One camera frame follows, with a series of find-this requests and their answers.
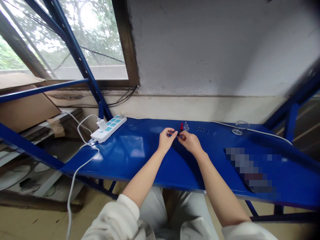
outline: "person's right hand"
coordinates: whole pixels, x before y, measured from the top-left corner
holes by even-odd
[[[178,137],[179,142],[193,155],[203,152],[199,139],[196,135],[182,131]]]

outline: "concrete wall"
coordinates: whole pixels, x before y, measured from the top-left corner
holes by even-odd
[[[52,97],[57,106],[92,104],[92,96],[77,100],[65,100]],[[114,103],[119,96],[106,96],[107,103]],[[247,121],[251,124],[265,122],[286,99],[283,97],[155,97],[133,96],[124,104],[110,108],[113,115],[125,114],[132,117],[149,117],[155,119],[174,119],[183,121]],[[96,114],[97,108],[83,108],[84,115]],[[89,118],[86,126],[97,129],[96,119]]]
[[[302,0],[129,0],[142,94],[285,96],[320,56]]]
[[[129,0],[128,7],[141,88],[113,114],[263,123],[320,56],[319,21],[306,1]],[[96,128],[94,119],[88,124]]]

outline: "power strip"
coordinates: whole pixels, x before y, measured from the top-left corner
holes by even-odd
[[[98,129],[90,136],[98,143],[105,142],[125,121],[127,118],[123,115],[117,115],[107,122],[107,128],[102,130]]]

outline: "cardboard box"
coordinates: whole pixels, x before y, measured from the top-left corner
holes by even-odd
[[[24,73],[0,75],[0,95],[33,89],[35,85],[24,85],[42,81],[45,80]],[[0,122],[15,132],[24,131],[60,113],[43,93],[0,103]]]

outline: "white pants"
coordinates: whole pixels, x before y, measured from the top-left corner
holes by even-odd
[[[178,203],[169,225],[161,188],[157,187],[152,187],[144,200],[140,208],[140,219],[149,223],[155,233],[161,229],[176,230],[179,233],[184,222],[203,217],[206,224],[212,227],[215,239],[219,239],[214,230],[204,194],[183,191],[177,191],[176,194],[179,195]]]

